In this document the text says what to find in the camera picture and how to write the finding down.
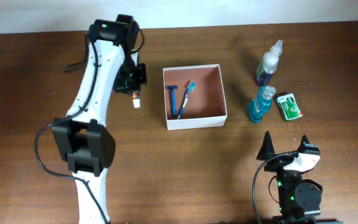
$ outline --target open cardboard box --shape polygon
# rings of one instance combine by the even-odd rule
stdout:
[[[163,79],[168,130],[223,126],[227,109],[219,65],[164,68]],[[177,119],[190,80],[196,83],[196,88],[189,92],[183,115]],[[175,90],[175,117],[172,113],[171,91],[165,88],[169,85],[178,86]]]

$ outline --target blue razor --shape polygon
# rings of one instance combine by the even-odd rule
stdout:
[[[174,90],[176,90],[178,88],[178,86],[173,85],[173,86],[167,86],[166,88],[167,88],[167,90],[171,90],[172,113],[173,113],[173,116],[176,116],[177,115],[177,106],[175,105],[175,92],[174,92]]]
[[[183,111],[185,110],[185,106],[187,104],[187,101],[188,101],[188,95],[189,95],[189,92],[190,91],[194,91],[194,89],[196,88],[196,83],[191,81],[187,87],[187,90],[186,90],[186,95],[185,95],[185,98],[183,99],[183,106],[181,107],[180,109],[180,112],[179,112],[179,115],[178,115],[178,118],[177,119],[180,119],[180,117],[183,115]]]

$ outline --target green packet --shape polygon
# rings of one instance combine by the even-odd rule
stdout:
[[[303,116],[303,113],[299,110],[298,105],[296,105],[295,97],[292,93],[279,96],[277,98],[277,103],[283,110],[285,121],[291,121]]]

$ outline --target wooden table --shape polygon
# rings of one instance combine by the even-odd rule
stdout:
[[[320,218],[358,223],[358,22],[144,30],[140,52],[149,84],[142,108],[115,94],[107,129],[117,141],[108,172],[113,223],[252,223],[256,155],[269,130],[276,152],[297,149],[303,134],[321,150],[304,178],[324,187]],[[304,117],[284,122],[274,104],[260,124],[244,107],[256,97],[255,71],[264,52],[284,40],[270,82],[294,93]],[[32,147],[35,132],[62,117],[78,91],[82,32],[0,35],[0,223],[78,223],[73,181],[44,173]],[[167,131],[162,68],[221,65],[227,121],[221,128]],[[40,140],[45,164],[69,174],[52,133]],[[261,172],[257,207],[278,215]],[[272,187],[273,196],[277,190]]]

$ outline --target white background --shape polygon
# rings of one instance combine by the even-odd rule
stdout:
[[[0,33],[87,30],[135,17],[141,28],[358,20],[358,0],[0,0]]]

